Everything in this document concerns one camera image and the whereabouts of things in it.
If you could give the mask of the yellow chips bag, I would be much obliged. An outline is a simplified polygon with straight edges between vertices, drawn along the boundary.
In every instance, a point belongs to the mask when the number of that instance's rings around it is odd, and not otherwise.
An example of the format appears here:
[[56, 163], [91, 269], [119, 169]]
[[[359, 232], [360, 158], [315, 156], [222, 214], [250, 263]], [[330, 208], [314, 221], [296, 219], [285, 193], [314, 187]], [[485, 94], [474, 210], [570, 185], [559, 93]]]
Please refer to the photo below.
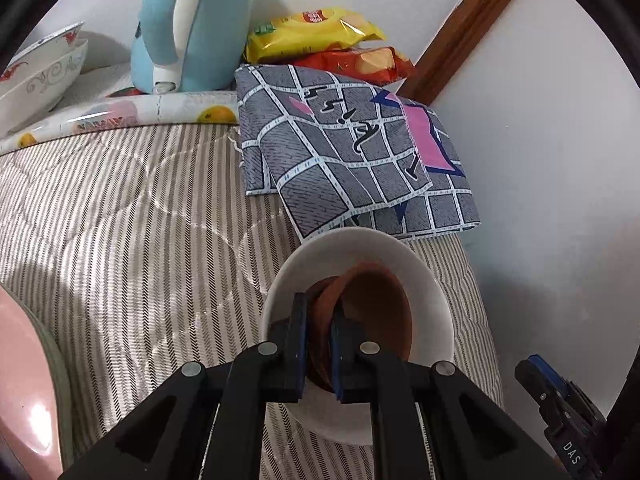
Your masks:
[[359, 13], [323, 8], [255, 26], [247, 36], [244, 58], [250, 64], [276, 62], [385, 39], [382, 29]]

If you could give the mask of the pink square plate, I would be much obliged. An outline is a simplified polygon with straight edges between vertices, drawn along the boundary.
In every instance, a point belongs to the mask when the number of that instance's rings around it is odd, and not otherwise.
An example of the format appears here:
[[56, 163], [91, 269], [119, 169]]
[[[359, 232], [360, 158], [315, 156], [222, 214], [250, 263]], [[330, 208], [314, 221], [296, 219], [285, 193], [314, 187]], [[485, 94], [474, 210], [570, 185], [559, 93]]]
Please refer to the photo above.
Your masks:
[[1, 477], [63, 472], [58, 409], [43, 345], [27, 312], [1, 292]]

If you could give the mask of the brown small bowl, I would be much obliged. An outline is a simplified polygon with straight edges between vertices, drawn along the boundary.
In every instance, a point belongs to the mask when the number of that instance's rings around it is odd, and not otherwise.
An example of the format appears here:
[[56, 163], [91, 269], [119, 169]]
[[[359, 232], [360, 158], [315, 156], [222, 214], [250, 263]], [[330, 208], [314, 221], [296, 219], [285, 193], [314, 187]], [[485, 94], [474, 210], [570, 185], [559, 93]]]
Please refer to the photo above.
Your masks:
[[331, 322], [341, 293], [344, 276], [330, 276], [313, 284], [306, 291], [307, 339], [309, 364], [307, 376], [320, 388], [334, 392], [332, 385]]
[[412, 345], [412, 317], [409, 300], [399, 278], [376, 262], [358, 263], [337, 276], [346, 278], [338, 300], [345, 315], [359, 322], [370, 340], [393, 351], [401, 359], [408, 359]]

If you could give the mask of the light blue electric kettle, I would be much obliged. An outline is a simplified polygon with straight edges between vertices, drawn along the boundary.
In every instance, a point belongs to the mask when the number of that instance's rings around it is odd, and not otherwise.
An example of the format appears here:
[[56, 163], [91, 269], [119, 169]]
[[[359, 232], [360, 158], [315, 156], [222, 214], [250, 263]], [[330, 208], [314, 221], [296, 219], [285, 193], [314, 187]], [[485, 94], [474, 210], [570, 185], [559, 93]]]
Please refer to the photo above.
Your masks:
[[149, 94], [228, 88], [253, 0], [143, 0], [131, 48], [134, 86]]

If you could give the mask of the white ceramic bowl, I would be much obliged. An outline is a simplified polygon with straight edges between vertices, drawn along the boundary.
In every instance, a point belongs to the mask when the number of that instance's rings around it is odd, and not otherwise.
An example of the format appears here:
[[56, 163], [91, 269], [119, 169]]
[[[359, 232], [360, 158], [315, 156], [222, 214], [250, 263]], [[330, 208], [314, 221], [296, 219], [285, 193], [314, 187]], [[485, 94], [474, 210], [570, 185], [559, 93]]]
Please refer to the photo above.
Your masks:
[[[442, 286], [427, 265], [395, 237], [367, 228], [339, 228], [304, 243], [290, 255], [270, 286], [260, 338], [270, 326], [287, 318], [296, 292], [306, 292], [322, 278], [341, 275], [358, 263], [375, 262], [398, 278], [412, 316], [410, 362], [431, 366], [454, 358], [454, 324]], [[307, 430], [349, 445], [370, 445], [372, 430], [367, 404], [341, 404], [335, 394], [310, 380], [302, 400], [286, 407]]]

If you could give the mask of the striped quilted table cover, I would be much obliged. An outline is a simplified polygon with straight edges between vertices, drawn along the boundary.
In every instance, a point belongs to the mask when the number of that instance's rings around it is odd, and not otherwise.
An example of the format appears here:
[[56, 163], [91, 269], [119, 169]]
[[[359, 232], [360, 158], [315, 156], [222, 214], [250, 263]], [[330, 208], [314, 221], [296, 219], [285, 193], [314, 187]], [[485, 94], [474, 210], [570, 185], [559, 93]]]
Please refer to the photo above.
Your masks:
[[227, 126], [73, 136], [1, 161], [1, 291], [66, 366], [74, 456], [178, 366], [258, 339], [297, 238], [280, 200], [247, 196]]

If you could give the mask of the orange chips bag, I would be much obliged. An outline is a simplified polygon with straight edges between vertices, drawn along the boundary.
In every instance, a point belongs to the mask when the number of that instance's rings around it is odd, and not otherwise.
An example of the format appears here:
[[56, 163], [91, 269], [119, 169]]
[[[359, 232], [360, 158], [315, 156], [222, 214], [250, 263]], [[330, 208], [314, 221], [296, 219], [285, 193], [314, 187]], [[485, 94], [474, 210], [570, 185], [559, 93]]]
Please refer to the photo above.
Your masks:
[[335, 75], [387, 86], [413, 75], [410, 58], [393, 47], [324, 51], [292, 61], [294, 66], [324, 70]]

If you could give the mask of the grey checkered cloth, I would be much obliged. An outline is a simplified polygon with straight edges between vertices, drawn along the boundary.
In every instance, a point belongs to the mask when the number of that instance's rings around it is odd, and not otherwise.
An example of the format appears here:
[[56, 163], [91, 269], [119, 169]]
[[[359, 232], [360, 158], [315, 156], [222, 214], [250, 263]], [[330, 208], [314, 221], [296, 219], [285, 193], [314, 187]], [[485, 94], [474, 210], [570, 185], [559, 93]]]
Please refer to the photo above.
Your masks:
[[245, 192], [277, 195], [301, 240], [363, 226], [400, 240], [474, 229], [474, 197], [427, 106], [367, 82], [293, 65], [244, 65]]

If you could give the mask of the green square plate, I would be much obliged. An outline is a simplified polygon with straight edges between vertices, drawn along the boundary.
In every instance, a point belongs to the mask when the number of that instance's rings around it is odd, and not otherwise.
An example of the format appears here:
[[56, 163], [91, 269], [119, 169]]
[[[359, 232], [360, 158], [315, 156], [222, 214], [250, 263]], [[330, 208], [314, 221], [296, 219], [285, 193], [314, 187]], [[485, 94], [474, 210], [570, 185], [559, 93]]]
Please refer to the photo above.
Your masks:
[[27, 311], [27, 315], [42, 345], [52, 378], [56, 412], [58, 413], [58, 440], [60, 440], [62, 466], [63, 469], [67, 469], [72, 466], [74, 461], [73, 409], [70, 380], [68, 379], [64, 359], [53, 336], [32, 312]]

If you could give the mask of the brown wooden door frame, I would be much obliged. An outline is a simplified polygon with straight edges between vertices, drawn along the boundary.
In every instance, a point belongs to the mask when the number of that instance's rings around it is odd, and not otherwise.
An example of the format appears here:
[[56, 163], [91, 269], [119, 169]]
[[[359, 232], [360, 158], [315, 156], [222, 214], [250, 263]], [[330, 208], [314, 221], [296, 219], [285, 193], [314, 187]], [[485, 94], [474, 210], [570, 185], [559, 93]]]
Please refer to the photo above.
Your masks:
[[472, 54], [512, 0], [461, 0], [399, 89], [405, 98], [431, 104]]

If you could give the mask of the white bowl blue pattern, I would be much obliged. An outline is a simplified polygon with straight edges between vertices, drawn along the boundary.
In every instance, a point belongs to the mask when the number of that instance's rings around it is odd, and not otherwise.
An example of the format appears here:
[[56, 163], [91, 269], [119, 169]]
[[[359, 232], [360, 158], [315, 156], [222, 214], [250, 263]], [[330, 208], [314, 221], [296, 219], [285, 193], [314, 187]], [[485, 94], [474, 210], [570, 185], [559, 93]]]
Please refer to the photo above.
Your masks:
[[14, 55], [1, 75], [2, 86], [12, 88], [22, 79], [43, 70], [73, 50], [83, 24], [80, 21], [52, 32]]

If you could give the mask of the fruit patterned mat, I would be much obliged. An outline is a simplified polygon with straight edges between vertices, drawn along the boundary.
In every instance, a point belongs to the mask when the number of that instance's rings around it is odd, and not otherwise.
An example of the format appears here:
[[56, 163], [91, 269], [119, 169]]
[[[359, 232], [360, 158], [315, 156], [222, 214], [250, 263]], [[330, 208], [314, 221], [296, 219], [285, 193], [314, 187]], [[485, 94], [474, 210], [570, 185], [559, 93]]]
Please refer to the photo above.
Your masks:
[[175, 124], [236, 125], [233, 91], [178, 92], [105, 98], [62, 108], [1, 140], [3, 155], [36, 144], [117, 129]]

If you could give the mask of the white bowl grey pattern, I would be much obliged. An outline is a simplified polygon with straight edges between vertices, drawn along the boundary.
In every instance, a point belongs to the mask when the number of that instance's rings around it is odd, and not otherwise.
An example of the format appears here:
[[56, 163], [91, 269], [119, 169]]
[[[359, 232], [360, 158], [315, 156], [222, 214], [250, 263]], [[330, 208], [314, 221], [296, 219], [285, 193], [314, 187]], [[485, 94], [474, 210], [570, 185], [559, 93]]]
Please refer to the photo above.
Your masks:
[[1, 136], [27, 126], [52, 110], [80, 75], [89, 41], [77, 46], [53, 64], [29, 76], [1, 97]]

